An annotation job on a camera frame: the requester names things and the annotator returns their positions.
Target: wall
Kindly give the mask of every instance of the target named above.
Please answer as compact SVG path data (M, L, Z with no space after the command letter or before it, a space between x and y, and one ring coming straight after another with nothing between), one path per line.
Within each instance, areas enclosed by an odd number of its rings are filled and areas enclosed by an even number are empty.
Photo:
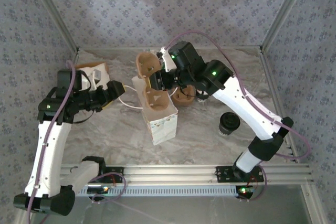
M37 146L37 107L72 53L40 0L1 0L0 223L14 223L15 194L28 182Z
M336 223L336 0L298 0L267 56L295 128L308 137L317 187ZM305 149L302 143L298 149Z
M283 0L53 0L80 47L160 46L188 29L260 45ZM198 45L209 45L195 37Z

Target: metal extrusion bar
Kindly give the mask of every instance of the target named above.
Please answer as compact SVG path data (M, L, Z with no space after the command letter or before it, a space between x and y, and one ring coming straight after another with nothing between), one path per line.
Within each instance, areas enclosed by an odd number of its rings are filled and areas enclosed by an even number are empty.
M271 28L268 30L268 33L264 38L264 41L262 42L261 47L263 49L263 52L268 51L270 45L275 40L278 32L280 31L280 28L284 24L296 1L297 0L284 0L284 2L282 3L277 16L271 25Z
M63 19L61 18L61 15L57 11L56 6L54 5L52 0L42 0L45 8L48 10L48 13L50 14L50 17L55 23L55 26L58 28L60 33L62 34L65 42L67 43L68 47L72 52L77 51L77 46L72 38L70 31L68 30L67 26L65 25Z
M280 95L278 93L278 90L276 89L276 82L271 72L271 66L269 64L267 56L263 55L262 52L260 52L260 58L262 67L264 68L266 80L268 82L268 85L271 90L273 102L276 108L276 112L280 116L285 115L284 106L282 105L282 101L280 98ZM293 134L289 132L287 136L285 137L285 141L287 144L291 146L291 149L293 151L293 154L295 156L298 156L299 153L296 149ZM308 212L311 218L311 221L313 224L320 224L320 223L328 223L326 213L323 210L323 206L320 200L320 197L317 193L316 186L314 184L302 184L301 189L303 192L304 200L306 201Z
M76 164L63 164L61 179ZM215 175L218 165L126 165L124 176L132 186L212 186L245 185L246 183L218 183ZM269 185L311 184L313 179L307 164L265 164Z

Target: marble surface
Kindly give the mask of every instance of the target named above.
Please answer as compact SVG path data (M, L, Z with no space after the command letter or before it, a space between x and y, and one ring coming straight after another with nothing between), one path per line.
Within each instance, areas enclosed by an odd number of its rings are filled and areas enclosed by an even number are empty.
M105 61L111 80L132 85L137 74L135 58L142 50L115 49L90 51L93 55L80 56L78 63ZM204 60L224 57L215 49L198 50ZM258 51L226 49L237 65L244 83L260 102L275 111ZM127 90L122 100L139 105L136 92ZM124 164L231 164L254 138L254 132L242 121L230 136L218 133L220 116L231 109L214 98L205 103L194 103L179 110L176 138L153 146L141 111L124 106L118 100L100 113L95 113L83 124L73 125L67 139L63 163L78 163L88 155L102 156L109 165ZM88 115L80 113L76 119ZM284 145L280 149L286 153ZM274 157L270 162L283 163Z

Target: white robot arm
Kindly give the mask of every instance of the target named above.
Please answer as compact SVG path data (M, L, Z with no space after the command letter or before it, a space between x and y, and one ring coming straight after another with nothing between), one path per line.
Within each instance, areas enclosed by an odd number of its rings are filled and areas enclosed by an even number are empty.
M246 90L244 95L238 79L230 69L218 60L204 62L190 42L181 41L168 51L162 48L156 55L163 59L165 69L150 76L152 88L168 90L193 85L198 92L205 93L203 98L212 95L229 106L255 132L256 137L234 164L236 177L249 177L256 165L270 160L276 154L288 131L274 122L282 122L292 127L293 121L290 118L275 115ZM246 96L273 121L262 116L245 99Z
M14 198L15 207L30 208L28 205L30 198L33 196L31 211L68 215L75 202L75 194L93 178L108 172L103 158L88 156L70 175L60 180L65 142L74 122L75 114L80 110L100 112L106 105L125 92L121 82L109 81L108 75L107 78L103 79L101 75L103 70L95 69L100 74L94 76L99 78L92 78L92 74L87 74L83 70L76 70L75 84L71 95L52 126L48 141L45 144L44 139L51 124L51 119L60 108L65 91L70 86L70 70L60 70L58 72L57 87L53 88L38 106L39 138L34 166L24 193ZM45 146L45 151L42 164L39 166L43 146ZM39 174L38 185L35 184L37 174ZM111 178L108 177L99 181L112 182Z

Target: cardboard box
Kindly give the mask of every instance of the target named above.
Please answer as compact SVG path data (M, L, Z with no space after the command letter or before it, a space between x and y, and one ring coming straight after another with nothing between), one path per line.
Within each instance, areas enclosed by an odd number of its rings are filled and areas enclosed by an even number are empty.
M132 82L137 90L141 107L143 107L142 115L152 135L153 145L161 144L176 137L178 110L172 100L170 99L169 105L165 110L154 111L148 107L143 95L143 90L146 86L145 81L136 76L132 78Z

